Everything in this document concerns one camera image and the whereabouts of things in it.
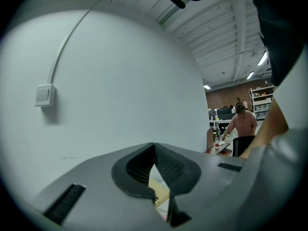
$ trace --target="bottle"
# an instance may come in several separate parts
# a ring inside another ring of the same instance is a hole
[[[218,135],[215,136],[215,149],[216,149],[216,150],[219,149],[219,139],[218,139]]]

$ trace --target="pink shirt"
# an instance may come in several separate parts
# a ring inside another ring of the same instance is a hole
[[[257,119],[250,111],[246,110],[246,115],[243,119],[238,118],[237,114],[232,118],[226,129],[226,133],[230,133],[234,128],[236,128],[239,137],[251,136],[254,135],[252,134],[254,126],[257,126]]]

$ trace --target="black sleeve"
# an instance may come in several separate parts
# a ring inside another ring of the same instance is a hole
[[[263,42],[269,51],[272,83],[278,86],[289,73],[305,44],[304,0],[253,0]]]

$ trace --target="ceiling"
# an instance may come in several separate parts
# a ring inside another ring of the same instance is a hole
[[[26,10],[67,0],[29,0]],[[270,66],[257,66],[264,46],[252,0],[183,0],[178,9],[169,0],[103,0],[138,11],[191,48],[203,83],[216,90],[270,77]]]

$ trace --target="person's arm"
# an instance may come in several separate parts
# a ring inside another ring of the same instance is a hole
[[[251,135],[254,136],[255,132],[256,132],[256,128],[258,126],[258,123],[257,123],[257,119],[255,118],[255,116],[252,113],[251,113],[251,116],[252,116],[252,132],[251,132]]]
[[[248,158],[251,150],[257,146],[269,144],[273,137],[279,134],[283,134],[288,130],[288,125],[284,119],[284,116],[276,103],[273,100],[271,108],[267,117],[265,118],[258,134],[251,142],[250,146],[242,155],[241,158]]]
[[[234,121],[233,121],[233,118],[232,118],[230,124],[228,125],[228,127],[227,127],[227,129],[225,131],[225,133],[222,135],[222,140],[223,141],[226,139],[226,135],[228,133],[231,133],[234,128],[235,128],[235,124],[234,124]]]

